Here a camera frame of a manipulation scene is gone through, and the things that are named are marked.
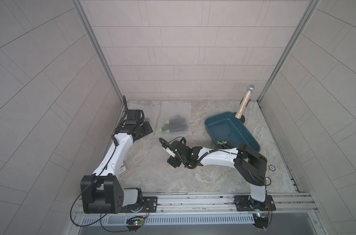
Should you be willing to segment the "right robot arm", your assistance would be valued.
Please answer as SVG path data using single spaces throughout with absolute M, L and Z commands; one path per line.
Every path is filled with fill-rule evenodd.
M 247 144 L 228 149 L 190 148 L 182 141 L 172 143 L 160 138 L 162 148 L 169 153 L 167 160 L 172 167 L 184 165 L 187 169 L 199 166 L 219 165 L 236 169 L 250 184 L 251 199 L 260 203 L 266 200 L 267 159 Z

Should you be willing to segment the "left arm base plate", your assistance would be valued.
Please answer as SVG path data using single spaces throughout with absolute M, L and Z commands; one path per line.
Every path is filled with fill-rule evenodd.
M 140 203 L 124 206 L 121 213 L 155 213 L 158 203 L 158 197 L 143 197 Z

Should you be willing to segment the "teal plastic bin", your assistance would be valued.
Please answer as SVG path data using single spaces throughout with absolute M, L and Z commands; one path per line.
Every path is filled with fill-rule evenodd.
M 207 118 L 204 126 L 213 143 L 227 142 L 235 147 L 247 144 L 255 151 L 260 151 L 260 145 L 251 132 L 235 117 L 235 113 L 224 112 Z

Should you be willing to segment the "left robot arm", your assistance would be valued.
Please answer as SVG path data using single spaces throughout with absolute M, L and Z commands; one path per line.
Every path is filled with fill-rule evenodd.
M 100 165 L 80 183 L 83 210 L 86 214 L 120 213 L 123 208 L 139 211 L 143 195 L 139 188 L 123 189 L 119 176 L 123 161 L 135 141 L 153 133 L 144 112 L 126 110 L 111 136 L 112 144 Z

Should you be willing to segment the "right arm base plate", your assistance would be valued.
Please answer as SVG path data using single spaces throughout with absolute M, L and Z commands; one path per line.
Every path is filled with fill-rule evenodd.
M 271 195 L 265 196 L 264 202 L 259 202 L 251 198 L 250 195 L 236 195 L 234 196 L 234 204 L 238 212 L 268 212 L 275 211 L 276 206 Z

